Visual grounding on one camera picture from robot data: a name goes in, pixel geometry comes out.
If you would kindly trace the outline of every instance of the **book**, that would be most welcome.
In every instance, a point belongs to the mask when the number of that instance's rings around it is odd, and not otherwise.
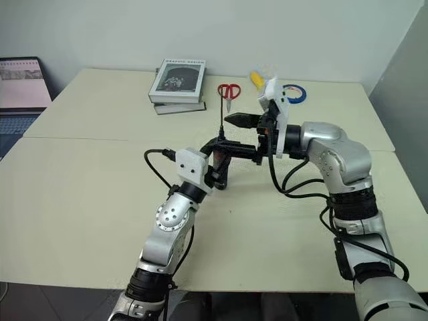
[[[165,59],[148,97],[152,103],[197,104],[204,73],[205,60]]]
[[[204,102],[199,102],[197,104],[153,104],[153,106],[158,115],[196,112],[198,110],[207,109]]]
[[[40,114],[51,102],[36,57],[0,58],[0,113]]]

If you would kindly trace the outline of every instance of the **stack of books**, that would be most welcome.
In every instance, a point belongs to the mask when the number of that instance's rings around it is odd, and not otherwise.
[[[202,97],[205,60],[165,59],[148,93],[158,114],[206,110]]]

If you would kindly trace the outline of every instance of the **blue tape roll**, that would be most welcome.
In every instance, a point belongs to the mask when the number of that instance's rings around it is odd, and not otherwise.
[[[298,104],[299,102],[303,102],[306,99],[306,91],[305,89],[303,89],[303,87],[300,87],[299,85],[283,85],[282,86],[283,89],[291,89],[291,90],[296,90],[297,92],[300,92],[302,95],[300,97],[297,98],[288,98],[288,102],[290,104]]]

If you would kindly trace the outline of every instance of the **laptop screen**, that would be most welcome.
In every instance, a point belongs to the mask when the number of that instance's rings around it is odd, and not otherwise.
[[[40,113],[50,103],[51,97],[37,58],[0,58],[1,113]]]

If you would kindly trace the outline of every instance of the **white wall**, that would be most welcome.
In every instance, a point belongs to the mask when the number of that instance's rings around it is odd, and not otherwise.
[[[39,56],[59,89],[88,66],[210,74],[273,64],[282,78],[371,92],[423,0],[0,0],[0,56]]]

